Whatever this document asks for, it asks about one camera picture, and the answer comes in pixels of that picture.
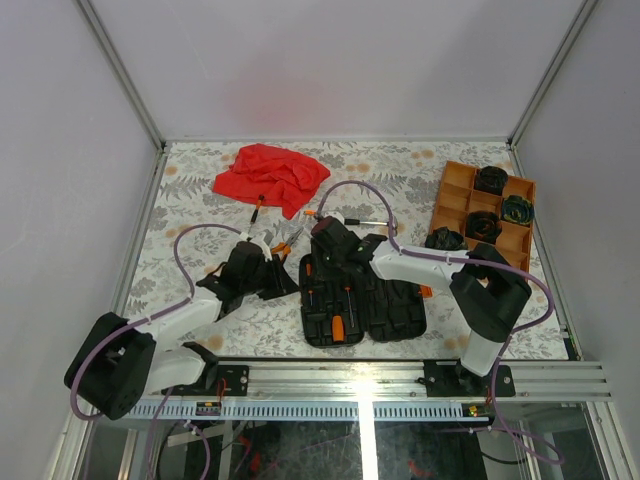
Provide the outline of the black plastic tool case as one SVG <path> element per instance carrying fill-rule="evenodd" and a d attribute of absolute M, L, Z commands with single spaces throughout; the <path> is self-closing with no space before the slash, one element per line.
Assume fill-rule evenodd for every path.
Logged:
<path fill-rule="evenodd" d="M 313 308 L 309 308 L 306 264 L 312 264 Z M 350 328 L 345 286 L 351 287 L 356 319 Z M 394 342 L 417 338 L 427 328 L 426 312 L 420 286 L 399 280 L 383 280 L 373 272 L 368 275 L 319 275 L 311 252 L 299 264 L 301 323 L 305 341 L 316 348 L 352 346 L 365 336 L 376 342 Z M 340 315 L 344 322 L 345 341 L 332 340 L 331 321 Z"/>

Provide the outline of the orange handled tool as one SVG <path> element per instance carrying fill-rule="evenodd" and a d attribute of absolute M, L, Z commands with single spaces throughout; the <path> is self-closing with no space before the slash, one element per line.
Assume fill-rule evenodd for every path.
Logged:
<path fill-rule="evenodd" d="M 332 340 L 335 343 L 342 343 L 345 341 L 344 322 L 340 315 L 334 315 L 332 317 L 331 334 L 332 334 Z"/>

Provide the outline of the small orange black screwdriver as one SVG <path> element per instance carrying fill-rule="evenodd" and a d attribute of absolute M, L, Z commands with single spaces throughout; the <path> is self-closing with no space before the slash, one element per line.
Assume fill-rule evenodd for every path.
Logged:
<path fill-rule="evenodd" d="M 254 225 L 256 223 L 259 211 L 260 211 L 260 209 L 262 207 L 262 204 L 263 204 L 264 200 L 265 200 L 265 196 L 264 195 L 259 195 L 259 197 L 258 197 L 258 199 L 256 201 L 255 208 L 254 208 L 253 213 L 252 213 L 251 218 L 250 218 L 250 225 Z"/>

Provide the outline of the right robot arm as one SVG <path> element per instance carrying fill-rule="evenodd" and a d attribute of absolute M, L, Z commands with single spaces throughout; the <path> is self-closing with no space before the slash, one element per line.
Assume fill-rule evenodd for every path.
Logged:
<path fill-rule="evenodd" d="M 311 237 L 327 266 L 354 277 L 373 275 L 450 292 L 470 328 L 455 372 L 457 385 L 472 395 L 490 385 L 491 369 L 531 296 L 523 272 L 512 268 L 493 246 L 406 250 L 392 238 L 359 238 L 331 216 L 312 228 Z"/>

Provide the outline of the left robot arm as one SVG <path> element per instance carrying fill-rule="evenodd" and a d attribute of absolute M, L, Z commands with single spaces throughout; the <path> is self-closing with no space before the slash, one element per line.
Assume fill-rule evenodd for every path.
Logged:
<path fill-rule="evenodd" d="M 142 396 L 171 387 L 222 394 L 224 377 L 216 355 L 184 337 L 239 309 L 247 296 L 270 300 L 296 292 L 284 268 L 290 252 L 287 243 L 268 249 L 261 240 L 241 240 L 176 305 L 137 321 L 114 312 L 100 316 L 64 376 L 74 414 L 89 417 L 78 405 L 85 400 L 97 413 L 117 420 Z"/>

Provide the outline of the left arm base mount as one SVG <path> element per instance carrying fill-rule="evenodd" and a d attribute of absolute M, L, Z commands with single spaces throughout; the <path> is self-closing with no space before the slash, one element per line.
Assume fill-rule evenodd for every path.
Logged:
<path fill-rule="evenodd" d="M 250 367 L 248 365 L 223 365 L 206 367 L 203 375 L 191 385 L 178 385 L 172 394 L 222 398 L 245 397 L 249 386 Z"/>

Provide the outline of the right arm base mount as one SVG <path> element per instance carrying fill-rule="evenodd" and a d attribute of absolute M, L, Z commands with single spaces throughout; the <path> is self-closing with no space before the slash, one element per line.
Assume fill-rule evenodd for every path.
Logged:
<path fill-rule="evenodd" d="M 498 398 L 511 398 L 516 395 L 511 369 L 499 365 L 493 386 L 493 373 L 480 377 L 465 369 L 459 360 L 424 360 L 423 376 L 420 382 L 430 397 L 484 397 L 496 394 Z"/>

